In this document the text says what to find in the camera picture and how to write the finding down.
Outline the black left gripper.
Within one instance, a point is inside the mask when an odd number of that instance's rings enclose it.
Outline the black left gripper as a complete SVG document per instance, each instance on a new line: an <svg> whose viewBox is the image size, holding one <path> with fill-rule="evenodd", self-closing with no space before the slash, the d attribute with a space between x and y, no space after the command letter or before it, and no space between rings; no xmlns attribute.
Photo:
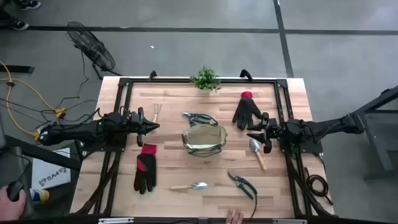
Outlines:
<svg viewBox="0 0 398 224"><path fill-rule="evenodd" d="M143 146L143 134L148 134L151 131L160 127L160 124L144 120L144 132L143 132L143 119L144 119L144 109L143 107L138 107L137 112L133 111L129 115L129 122L133 133L137 134L136 142L138 146Z"/></svg>

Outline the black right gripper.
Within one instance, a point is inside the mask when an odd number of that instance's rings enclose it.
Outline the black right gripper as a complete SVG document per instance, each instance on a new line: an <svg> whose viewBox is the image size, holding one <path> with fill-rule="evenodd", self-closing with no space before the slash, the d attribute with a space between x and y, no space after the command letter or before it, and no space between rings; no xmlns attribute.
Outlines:
<svg viewBox="0 0 398 224"><path fill-rule="evenodd" d="M263 123L248 126L247 130L250 131L261 131L264 129L263 133L247 133L247 136L255 139L260 144L264 144L264 153L270 153L272 150L271 139L277 139L279 137L280 126L278 125L276 118L270 118L269 114L264 112L262 114Z"/></svg>

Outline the hand cultivator wooden handle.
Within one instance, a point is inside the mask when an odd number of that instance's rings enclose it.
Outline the hand cultivator wooden handle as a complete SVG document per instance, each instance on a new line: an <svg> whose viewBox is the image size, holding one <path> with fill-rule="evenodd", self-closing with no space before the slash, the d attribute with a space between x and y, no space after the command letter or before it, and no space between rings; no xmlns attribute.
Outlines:
<svg viewBox="0 0 398 224"><path fill-rule="evenodd" d="M161 111L161 108L162 108L161 104L158 104L158 103L154 104L154 117L153 117L153 120L152 120L154 123L157 122L157 118L158 118L158 115L159 115L159 113Z"/></svg>

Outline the steel trowel wooden handle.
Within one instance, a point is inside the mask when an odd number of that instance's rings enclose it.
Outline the steel trowel wooden handle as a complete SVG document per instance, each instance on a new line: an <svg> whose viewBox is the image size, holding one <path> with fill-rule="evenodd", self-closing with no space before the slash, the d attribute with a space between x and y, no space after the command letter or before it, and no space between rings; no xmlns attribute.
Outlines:
<svg viewBox="0 0 398 224"><path fill-rule="evenodd" d="M208 184L205 182L195 182L191 185L178 185L178 186L172 186L170 189L171 190L203 190L208 187Z"/></svg>
<svg viewBox="0 0 398 224"><path fill-rule="evenodd" d="M259 142L257 140L255 140L255 139L250 139L249 140L249 147L250 147L251 152L256 155L261 169L262 170L266 170L267 167L266 167L266 165L264 163L264 160L263 160L263 158L262 158L262 156L260 154L260 144L259 144Z"/></svg>

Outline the black glove red knit cuff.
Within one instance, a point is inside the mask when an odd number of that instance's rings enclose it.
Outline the black glove red knit cuff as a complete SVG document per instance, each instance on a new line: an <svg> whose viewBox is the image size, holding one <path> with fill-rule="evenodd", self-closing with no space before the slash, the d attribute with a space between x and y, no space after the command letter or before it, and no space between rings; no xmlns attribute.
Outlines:
<svg viewBox="0 0 398 224"><path fill-rule="evenodd" d="M236 123L237 127L244 131L247 127L254 125L252 116L262 119L262 113L253 100L253 94L250 91L241 93L241 98L238 107L234 113L232 122Z"/></svg>

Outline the black and red work glove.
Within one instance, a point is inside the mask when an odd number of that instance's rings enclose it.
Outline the black and red work glove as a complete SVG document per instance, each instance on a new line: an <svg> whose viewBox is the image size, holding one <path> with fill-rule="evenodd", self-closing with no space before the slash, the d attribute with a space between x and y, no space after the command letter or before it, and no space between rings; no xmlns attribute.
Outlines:
<svg viewBox="0 0 398 224"><path fill-rule="evenodd" d="M141 195L151 192L157 185L157 146L144 144L137 156L134 190Z"/></svg>

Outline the green-handled pruning shears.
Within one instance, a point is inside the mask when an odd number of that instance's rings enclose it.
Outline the green-handled pruning shears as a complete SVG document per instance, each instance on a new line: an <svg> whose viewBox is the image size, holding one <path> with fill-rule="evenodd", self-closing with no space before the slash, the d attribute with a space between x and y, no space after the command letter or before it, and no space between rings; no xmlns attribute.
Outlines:
<svg viewBox="0 0 398 224"><path fill-rule="evenodd" d="M198 124L210 124L210 125L218 125L216 119L212 118L210 115L203 113L182 113L187 119L188 124L192 127Z"/></svg>

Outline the black-handled pruning shears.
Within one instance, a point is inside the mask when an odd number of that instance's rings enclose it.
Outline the black-handled pruning shears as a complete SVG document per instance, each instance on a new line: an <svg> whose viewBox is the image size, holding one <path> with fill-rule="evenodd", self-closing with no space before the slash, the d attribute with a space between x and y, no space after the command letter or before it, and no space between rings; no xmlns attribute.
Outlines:
<svg viewBox="0 0 398 224"><path fill-rule="evenodd" d="M231 172L227 172L228 177L236 184L236 187L241 189L251 200L254 200L254 209L250 218L253 218L257 210L258 203L258 192L255 186L252 185L248 180L238 175L234 175Z"/></svg>

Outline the cream canvas green-trimmed gardening bag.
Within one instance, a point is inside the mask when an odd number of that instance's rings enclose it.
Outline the cream canvas green-trimmed gardening bag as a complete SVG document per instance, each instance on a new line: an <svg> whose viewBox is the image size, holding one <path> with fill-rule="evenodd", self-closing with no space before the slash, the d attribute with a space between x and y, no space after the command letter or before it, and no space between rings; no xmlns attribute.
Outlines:
<svg viewBox="0 0 398 224"><path fill-rule="evenodd" d="M182 142L188 154L195 157L210 157L222 151L227 143L226 129L218 125L198 124L182 133Z"/></svg>

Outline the green plant in white pot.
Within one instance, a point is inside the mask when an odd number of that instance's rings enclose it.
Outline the green plant in white pot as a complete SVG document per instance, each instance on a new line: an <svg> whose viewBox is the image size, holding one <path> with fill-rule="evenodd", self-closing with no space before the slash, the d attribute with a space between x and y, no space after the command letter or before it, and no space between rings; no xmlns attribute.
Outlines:
<svg viewBox="0 0 398 224"><path fill-rule="evenodd" d="M200 69L198 74L190 76L189 80L199 90L214 91L216 93L221 89L219 76L213 69L208 67Z"/></svg>

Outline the person's hand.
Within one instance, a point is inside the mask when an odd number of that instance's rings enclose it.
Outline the person's hand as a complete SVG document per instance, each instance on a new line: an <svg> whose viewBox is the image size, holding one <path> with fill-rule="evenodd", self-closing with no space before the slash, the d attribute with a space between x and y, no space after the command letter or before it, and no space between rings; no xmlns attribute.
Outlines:
<svg viewBox="0 0 398 224"><path fill-rule="evenodd" d="M243 224L244 215L240 210L229 209L225 224Z"/></svg>
<svg viewBox="0 0 398 224"><path fill-rule="evenodd" d="M23 215L26 205L24 190L19 191L19 199L11 201L7 195L8 186L0 189L0 222L18 220Z"/></svg>

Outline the black floor fan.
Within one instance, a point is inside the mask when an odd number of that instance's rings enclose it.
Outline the black floor fan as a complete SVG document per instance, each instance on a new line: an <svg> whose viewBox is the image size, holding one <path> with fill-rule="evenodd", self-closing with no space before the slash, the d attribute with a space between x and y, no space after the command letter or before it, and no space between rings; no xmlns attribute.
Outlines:
<svg viewBox="0 0 398 224"><path fill-rule="evenodd" d="M92 62L93 70L100 80L103 79L103 76L98 69L102 72L121 76L120 73L114 71L116 62L104 43L82 23L77 21L68 22L67 36L73 42L74 47L79 49Z"/></svg>

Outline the dark side desk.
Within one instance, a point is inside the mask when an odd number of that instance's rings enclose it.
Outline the dark side desk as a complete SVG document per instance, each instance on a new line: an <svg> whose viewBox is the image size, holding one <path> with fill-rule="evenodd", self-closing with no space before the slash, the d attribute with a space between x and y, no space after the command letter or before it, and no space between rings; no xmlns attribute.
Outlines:
<svg viewBox="0 0 398 224"><path fill-rule="evenodd" d="M0 134L0 182L6 181L5 186L8 186L11 182L19 180L24 184L23 190L27 190L28 194L30 194L30 191L25 186L23 178L30 167L30 160L24 156L72 170L80 170L81 168L80 160L67 158L56 152Z"/></svg>

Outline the white printed paper sheet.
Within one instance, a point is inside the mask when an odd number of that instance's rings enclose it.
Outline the white printed paper sheet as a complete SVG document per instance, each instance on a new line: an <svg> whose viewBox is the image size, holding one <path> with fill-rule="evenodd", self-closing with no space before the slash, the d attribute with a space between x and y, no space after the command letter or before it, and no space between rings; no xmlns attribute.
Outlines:
<svg viewBox="0 0 398 224"><path fill-rule="evenodd" d="M32 189L49 189L69 182L71 182L71 172L69 168L33 158Z"/></svg>

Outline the black metal stand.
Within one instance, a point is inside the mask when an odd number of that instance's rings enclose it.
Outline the black metal stand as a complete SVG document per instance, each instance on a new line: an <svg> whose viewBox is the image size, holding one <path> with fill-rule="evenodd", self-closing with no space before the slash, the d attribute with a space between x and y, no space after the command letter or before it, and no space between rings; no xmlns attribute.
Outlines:
<svg viewBox="0 0 398 224"><path fill-rule="evenodd" d="M381 169L364 176L380 180L398 176L398 85L357 109L370 147L376 152Z"/></svg>

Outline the blue and yellow bottle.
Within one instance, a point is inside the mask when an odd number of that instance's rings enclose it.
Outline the blue and yellow bottle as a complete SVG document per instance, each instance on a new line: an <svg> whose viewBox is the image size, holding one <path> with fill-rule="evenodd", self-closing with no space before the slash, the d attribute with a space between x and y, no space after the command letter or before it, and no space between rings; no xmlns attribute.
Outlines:
<svg viewBox="0 0 398 224"><path fill-rule="evenodd" d="M45 189L29 189L31 200L34 203L45 203L50 198L50 193Z"/></svg>

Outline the black floor bar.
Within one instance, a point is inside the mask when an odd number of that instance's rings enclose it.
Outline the black floor bar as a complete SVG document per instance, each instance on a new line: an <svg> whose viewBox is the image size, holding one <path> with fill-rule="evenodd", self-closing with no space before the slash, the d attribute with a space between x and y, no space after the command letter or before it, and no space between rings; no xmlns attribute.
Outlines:
<svg viewBox="0 0 398 224"><path fill-rule="evenodd" d="M0 65L0 72L7 72L6 68L10 73L33 73L35 68L31 66L22 66L22 65Z"/></svg>

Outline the person's shoe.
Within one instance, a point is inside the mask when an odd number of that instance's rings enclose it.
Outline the person's shoe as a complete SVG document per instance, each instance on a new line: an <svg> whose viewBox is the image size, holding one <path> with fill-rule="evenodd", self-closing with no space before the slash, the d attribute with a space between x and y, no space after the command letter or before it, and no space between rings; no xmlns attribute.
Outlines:
<svg viewBox="0 0 398 224"><path fill-rule="evenodd" d="M5 24L8 28L14 30L26 30L29 28L28 23L23 22L9 14L0 15L0 23Z"/></svg>
<svg viewBox="0 0 398 224"><path fill-rule="evenodd" d="M41 2L38 0L13 0L14 4L20 10L37 9L41 6Z"/></svg>

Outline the black metal table frame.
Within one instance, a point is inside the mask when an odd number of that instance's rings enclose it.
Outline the black metal table frame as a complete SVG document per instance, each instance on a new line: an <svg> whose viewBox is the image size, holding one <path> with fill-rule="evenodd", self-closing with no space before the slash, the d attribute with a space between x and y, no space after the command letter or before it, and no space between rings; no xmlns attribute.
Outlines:
<svg viewBox="0 0 398 224"><path fill-rule="evenodd" d="M224 217L229 209L239 209L250 217L251 200L228 177L227 172L245 178L257 189L254 218L292 218L296 211L310 210L308 200L287 172L285 153L273 141L272 151L264 155L267 169L262 170L249 149L249 137L232 123L240 95L253 94L260 110L280 121L289 118L310 120L312 114L301 78L226 78L216 93L196 89L186 78L108 77L98 97L103 113L114 109L117 98L125 98L131 89L130 104L144 108L154 117L154 104L162 105L157 121L160 127L146 136L157 146L157 186L141 195L133 188L136 157L140 148L135 135L127 137L119 170L97 203L97 210L114 217ZM188 128L183 112L205 113L214 117L228 133L219 154L195 157L184 149L181 134ZM172 186L205 182L203 190L171 190Z"/></svg>

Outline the silver bracket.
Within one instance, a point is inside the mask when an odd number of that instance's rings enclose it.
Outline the silver bracket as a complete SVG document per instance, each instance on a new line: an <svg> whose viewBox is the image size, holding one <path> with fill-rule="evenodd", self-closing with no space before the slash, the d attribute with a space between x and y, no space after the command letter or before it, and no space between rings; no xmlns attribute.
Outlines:
<svg viewBox="0 0 398 224"><path fill-rule="evenodd" d="M308 224L308 222L301 219L275 218L272 220L272 224Z"/></svg>
<svg viewBox="0 0 398 224"><path fill-rule="evenodd" d="M134 217L100 218L98 224L128 224L133 223Z"/></svg>

